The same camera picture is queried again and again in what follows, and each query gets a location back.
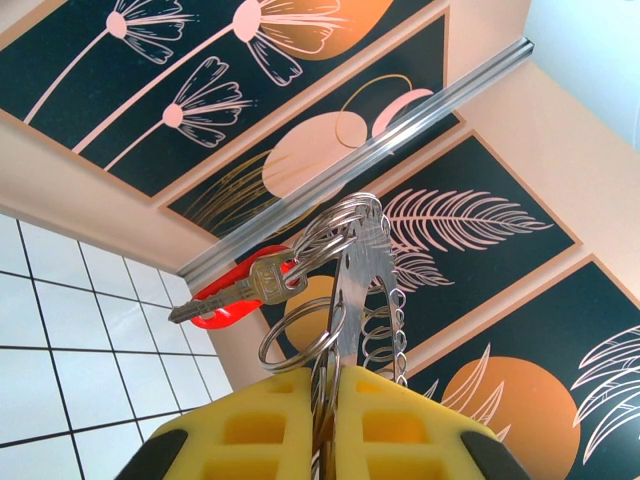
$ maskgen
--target tile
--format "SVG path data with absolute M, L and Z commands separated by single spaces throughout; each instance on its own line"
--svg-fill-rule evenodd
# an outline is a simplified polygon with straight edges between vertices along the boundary
M 35 278 L 91 288 L 77 241 L 29 223 L 20 225 Z
M 148 417 L 178 410 L 178 404 L 173 398 L 159 355 L 147 353 L 116 355 L 136 417 Z
M 46 347 L 31 280 L 0 274 L 0 345 Z
M 52 347 L 111 349 L 92 292 L 43 282 L 36 290 Z
M 182 305 L 191 300 L 191 292 L 184 278 L 163 272 L 162 270 L 160 270 L 160 277 L 162 277 L 164 286 L 167 287 L 169 298 L 174 306 Z
M 200 372 L 207 384 L 211 398 L 215 401 L 225 395 L 233 393 L 227 374 L 224 373 L 220 359 L 217 357 L 194 357 L 200 367 Z
M 180 416 L 179 413 L 174 413 L 172 415 L 163 415 L 162 417 L 149 418 L 147 420 L 139 420 L 138 425 L 140 425 L 140 430 L 142 431 L 142 437 L 145 442 L 149 439 L 149 437 L 162 425 L 167 423 L 174 418 L 178 418 Z
M 171 302 L 164 289 L 158 270 L 128 258 L 126 262 L 140 300 L 170 307 Z
M 140 303 L 100 294 L 98 303 L 115 350 L 156 351 Z
M 181 409 L 199 407 L 211 401 L 193 357 L 162 355 L 162 361 Z
M 86 243 L 81 243 L 80 247 L 96 292 L 136 299 L 136 292 L 121 256 Z
M 112 353 L 53 355 L 74 429 L 133 418 Z
M 216 353 L 216 349 L 213 348 L 213 343 L 211 343 L 211 338 L 209 338 L 206 330 L 196 327 L 191 322 L 184 322 L 181 327 L 187 336 L 187 341 L 193 353 L 201 355 L 213 355 Z
M 0 214 L 0 239 L 0 270 L 29 275 L 18 222 L 14 218 Z
M 0 449 L 3 478 L 80 480 L 71 436 L 49 438 Z
M 147 316 L 158 351 L 162 353 L 191 353 L 180 326 L 169 321 L 170 309 L 153 305 L 142 305 L 142 309 Z
M 0 350 L 0 443 L 69 430 L 47 351 Z
M 87 480 L 113 480 L 142 445 L 135 422 L 74 436 Z

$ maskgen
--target pink crescent shape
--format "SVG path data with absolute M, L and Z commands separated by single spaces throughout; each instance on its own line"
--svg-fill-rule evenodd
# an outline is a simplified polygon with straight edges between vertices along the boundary
M 428 97 L 429 95 L 433 95 L 433 92 L 427 88 L 416 88 L 415 90 L 411 90 L 410 92 L 400 95 L 391 102 L 380 115 L 378 115 L 378 118 L 376 118 L 373 128 L 371 129 L 371 135 L 375 137 L 379 133 L 383 132 L 384 129 L 389 126 L 393 117 L 395 117 L 403 107 L 409 105 L 418 98 Z

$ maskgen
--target yellow foam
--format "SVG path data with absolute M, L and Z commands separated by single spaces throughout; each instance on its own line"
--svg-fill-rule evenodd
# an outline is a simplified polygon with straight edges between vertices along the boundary
M 188 433 L 165 480 L 309 479 L 310 376 L 275 375 L 160 427 L 152 438 Z
M 482 480 L 460 433 L 496 438 L 362 367 L 342 369 L 335 425 L 337 480 Z

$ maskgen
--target key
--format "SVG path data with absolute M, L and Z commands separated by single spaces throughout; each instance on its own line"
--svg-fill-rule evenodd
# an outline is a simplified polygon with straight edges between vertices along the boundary
M 248 277 L 204 300 L 191 300 L 181 307 L 174 308 L 169 320 L 181 323 L 241 301 L 257 300 L 265 305 L 285 302 L 302 292 L 308 284 L 306 277 L 296 279 L 289 285 L 285 282 L 282 265 L 293 259 L 293 251 L 289 249 L 258 257 L 251 265 Z

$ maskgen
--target palm leaf drawing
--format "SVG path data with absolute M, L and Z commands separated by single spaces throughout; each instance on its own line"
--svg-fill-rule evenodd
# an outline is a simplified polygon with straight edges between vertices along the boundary
M 488 343 L 487 348 L 485 348 L 482 354 L 482 357 L 480 357 L 480 360 L 478 361 L 478 364 L 474 367 L 473 371 L 469 374 L 462 385 L 460 385 L 455 392 L 451 393 L 446 398 L 443 398 L 440 402 L 441 405 L 450 408 L 458 413 L 463 413 L 483 425 L 489 424 L 496 411 L 498 410 L 498 407 L 500 406 L 502 394 L 504 392 L 504 381 L 500 382 L 500 384 L 491 393 L 491 395 L 487 397 L 487 399 L 474 413 L 468 415 L 464 413 L 463 410 L 473 399 L 473 396 L 476 394 L 476 391 L 478 390 L 478 387 L 480 386 L 480 383 L 484 378 L 484 374 L 489 363 L 490 353 L 491 343 Z M 440 379 L 437 379 L 435 382 L 433 382 L 433 384 L 423 394 L 423 396 L 426 398 L 433 398 L 433 395 L 438 388 L 439 383 Z M 505 439 L 510 429 L 511 424 L 507 425 L 497 434 L 497 437 L 501 442 Z
M 573 426 L 578 425 L 591 412 L 608 400 L 638 389 L 640 389 L 640 367 L 617 373 L 606 382 L 600 384 L 582 402 L 576 413 Z
M 518 203 L 489 192 L 405 190 L 385 208 L 400 249 L 486 250 L 518 233 L 551 228 Z
M 467 379 L 460 385 L 455 392 L 451 393 L 448 397 L 443 398 L 440 402 L 447 408 L 455 408 L 458 412 L 464 410 L 464 407 L 471 401 L 471 398 L 478 390 L 478 386 L 482 381 L 482 377 L 484 377 L 484 372 L 487 370 L 487 364 L 489 363 L 489 353 L 491 352 L 491 344 L 487 345 L 487 348 L 484 349 L 484 353 L 480 358 L 480 361 L 475 366 L 471 374 L 467 377 Z
M 410 250 L 396 250 L 396 273 L 400 288 L 405 292 L 415 292 L 419 287 L 439 287 L 452 285 L 434 266 L 433 257 L 428 253 Z
M 630 353 L 637 354 L 639 352 L 640 347 Z M 640 355 L 629 356 L 627 353 L 621 353 L 609 360 L 596 364 L 594 367 L 584 372 L 571 386 L 571 389 L 573 390 L 574 388 L 581 387 L 582 385 L 597 378 L 615 375 L 636 367 L 640 367 Z
M 504 380 L 496 387 L 491 395 L 484 401 L 480 408 L 471 415 L 471 419 L 487 425 L 500 406 L 502 400 L 502 392 L 504 392 Z
M 496 433 L 496 437 L 498 437 L 498 440 L 500 440 L 501 442 L 504 442 L 504 439 L 507 436 L 507 433 L 509 433 L 509 430 L 511 430 L 511 423 L 509 425 L 507 425 L 506 427 L 504 427 L 502 430 L 500 430 L 498 433 Z
M 616 429 L 640 417 L 640 325 L 624 330 L 600 342 L 580 362 L 579 368 L 591 366 L 575 381 L 575 390 L 595 379 L 604 381 L 594 388 L 580 405 L 573 424 L 578 425 L 611 400 L 623 396 L 596 426 L 585 448 L 585 464 L 605 438 Z
M 637 325 L 600 342 L 584 356 L 578 368 L 584 368 L 610 355 L 628 353 L 639 347 L 640 325 Z
M 429 387 L 429 390 L 424 392 L 424 394 L 422 396 L 423 397 L 427 397 L 428 399 L 432 399 L 433 398 L 433 394 L 436 393 L 436 388 L 438 388 L 438 383 L 440 383 L 440 379 L 438 379 L 435 382 L 433 382 L 433 385 L 431 385 Z
M 584 450 L 584 457 L 582 458 L 583 465 L 587 463 L 587 460 L 589 460 L 589 457 L 593 454 L 596 447 L 600 445 L 605 438 L 612 434 L 617 428 L 630 422 L 634 418 L 640 417 L 640 398 L 638 397 L 640 397 L 640 389 L 636 389 L 635 393 L 629 395 L 613 407 L 593 430 L 589 443 L 587 443 Z

